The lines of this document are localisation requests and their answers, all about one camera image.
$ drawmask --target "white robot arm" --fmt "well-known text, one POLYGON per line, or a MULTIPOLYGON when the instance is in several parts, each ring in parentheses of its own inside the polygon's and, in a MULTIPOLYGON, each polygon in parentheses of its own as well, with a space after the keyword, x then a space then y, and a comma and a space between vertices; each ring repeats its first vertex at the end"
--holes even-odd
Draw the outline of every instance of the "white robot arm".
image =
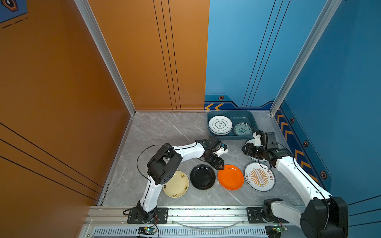
POLYGON ((269 161, 288 179, 306 206, 306 209, 300 209, 278 198, 265 200, 262 206, 265 220, 271 222, 283 218, 301 228, 307 238, 348 236, 345 201, 332 197, 299 166, 289 150, 280 149, 274 133, 255 132, 254 139, 242 150, 252 158, 269 161))
POLYGON ((224 169, 224 161, 220 158, 224 153, 227 153, 227 145, 222 144, 215 136, 209 140, 195 141, 190 145, 163 145, 147 164, 149 181, 143 197, 136 205, 141 220, 152 220, 162 187, 172 178, 181 162, 204 157, 215 169, 224 169))
MULTIPOLYGON (((301 228, 307 238, 346 238, 348 211, 345 201, 332 197, 312 180, 286 148, 279 149, 274 133, 257 131, 254 138, 242 147, 243 152, 258 160, 270 161, 290 181, 306 205, 303 210, 279 198, 267 199, 262 206, 263 218, 268 222, 285 219, 301 228)), ((149 181, 136 206, 141 220, 152 220, 162 186, 172 178, 181 162, 204 157, 215 169, 224 169, 220 156, 226 152, 227 145, 214 136, 190 145, 163 145, 147 164, 149 181)))
MULTIPOLYGON (((187 161, 187 160, 190 160, 193 158, 203 157, 205 154, 205 151, 206 151, 204 146, 205 146, 205 143, 201 144, 200 142, 194 142, 190 145, 173 146, 172 148, 173 148, 173 152, 175 152, 176 154, 181 156, 182 159, 180 160, 180 163, 182 163, 184 161, 187 161)), ((216 158, 219 158, 220 155, 227 153, 227 145, 221 144, 221 146, 219 146, 219 149, 218 150, 216 150, 216 149, 217 148, 215 148, 215 151, 212 151, 212 153, 216 156, 216 158)), ((163 160, 166 163, 169 162, 168 158, 163 158, 163 160)), ((140 204, 143 207, 143 210, 145 212, 150 212, 156 208, 157 199, 158 199, 159 194, 162 190, 162 187, 166 182, 168 182, 172 178, 173 173, 166 174, 166 176, 164 177, 162 182, 159 184, 155 183, 155 179, 152 175, 150 175, 148 177, 149 182, 147 182, 146 190, 144 191, 144 195, 140 199, 140 204)))

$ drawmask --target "black plate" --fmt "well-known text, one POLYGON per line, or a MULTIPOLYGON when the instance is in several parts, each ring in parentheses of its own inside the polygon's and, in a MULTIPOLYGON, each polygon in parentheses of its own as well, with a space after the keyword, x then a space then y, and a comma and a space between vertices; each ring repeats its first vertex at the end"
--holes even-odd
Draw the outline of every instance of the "black plate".
POLYGON ((190 182, 195 188, 206 190, 213 186, 216 174, 208 165, 197 165, 190 173, 190 182))

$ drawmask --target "yellow chevron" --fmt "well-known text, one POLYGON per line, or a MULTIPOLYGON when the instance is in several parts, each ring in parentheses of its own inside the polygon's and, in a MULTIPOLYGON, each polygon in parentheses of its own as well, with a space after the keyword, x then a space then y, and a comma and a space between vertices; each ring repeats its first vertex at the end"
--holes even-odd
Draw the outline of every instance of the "yellow chevron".
POLYGON ((215 109, 216 109, 217 111, 219 111, 218 108, 219 108, 220 106, 222 106, 222 105, 223 105, 223 103, 221 103, 220 105, 218 105, 217 107, 215 107, 215 109))
POLYGON ((283 132, 283 126, 288 126, 288 124, 287 124, 287 123, 285 123, 285 122, 282 122, 282 123, 281 123, 281 125, 282 125, 282 127, 281 127, 281 129, 280 129, 280 130, 283 132))
POLYGON ((209 104, 205 109, 210 110, 209 107, 212 106, 214 103, 209 104))
POLYGON ((310 166, 309 164, 307 164, 306 162, 304 162, 304 161, 300 161, 300 167, 301 167, 301 168, 303 168, 303 165, 305 165, 305 166, 311 168, 311 166, 310 166))
POLYGON ((317 178, 315 178, 314 176, 310 175, 309 173, 307 173, 313 180, 315 180, 315 182, 319 183, 319 181, 317 180, 317 178))
POLYGON ((278 115, 278 124, 279 124, 279 118, 280 118, 280 117, 284 117, 284 116, 281 115, 281 114, 278 115))
POLYGON ((295 159, 296 160, 298 160, 298 154, 305 156, 304 153, 301 152, 300 150, 295 150, 295 159))
POLYGON ((292 133, 292 131, 287 131, 287 130, 286 130, 286 135, 285 135, 286 140, 287 140, 287 135, 288 135, 288 134, 293 135, 294 133, 292 133))

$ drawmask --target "blue plastic tray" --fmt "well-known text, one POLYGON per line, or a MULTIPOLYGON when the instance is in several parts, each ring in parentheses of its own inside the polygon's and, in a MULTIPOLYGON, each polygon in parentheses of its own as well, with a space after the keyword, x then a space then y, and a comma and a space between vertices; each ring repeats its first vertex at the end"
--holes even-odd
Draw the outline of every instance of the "blue plastic tray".
POLYGON ((229 118, 233 123, 233 128, 234 128, 235 124, 237 124, 239 122, 244 122, 244 123, 247 123, 251 126, 251 128, 253 129, 253 133, 258 131, 258 126, 257 126, 257 123, 255 122, 253 114, 249 111, 246 111, 246 110, 212 111, 212 112, 209 112, 207 115, 209 134, 211 136, 217 136, 217 138, 219 138, 220 140, 252 139, 253 135, 251 134, 251 135, 237 136, 233 130, 229 134, 224 135, 224 136, 216 135, 213 132, 211 132, 210 128, 209 128, 209 121, 212 117, 215 117, 215 116, 224 116, 224 117, 229 118))

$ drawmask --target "plate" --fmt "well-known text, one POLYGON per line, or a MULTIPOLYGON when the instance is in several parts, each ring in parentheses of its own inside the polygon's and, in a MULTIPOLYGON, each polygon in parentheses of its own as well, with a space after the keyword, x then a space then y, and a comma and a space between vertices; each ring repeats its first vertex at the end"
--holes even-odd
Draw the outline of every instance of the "plate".
POLYGON ((251 126, 244 122, 238 122, 234 125, 234 134, 237 136, 252 135, 253 129, 251 126))
POLYGON ((190 182, 200 190, 206 190, 213 186, 216 181, 216 174, 208 165, 197 165, 190 173, 190 182))
POLYGON ((271 169, 257 162, 252 162, 245 167, 245 180, 253 189, 260 192, 270 191, 275 186, 275 176, 271 169))
POLYGON ((225 165, 224 170, 218 171, 218 181, 227 190, 238 190, 243 185, 243 174, 234 165, 225 165))
POLYGON ((188 176, 177 170, 173 177, 163 186, 164 193, 171 198, 178 198, 184 195, 189 188, 188 176))
POLYGON ((229 134, 233 129, 232 121, 224 116, 215 116, 209 120, 209 129, 217 135, 229 134))

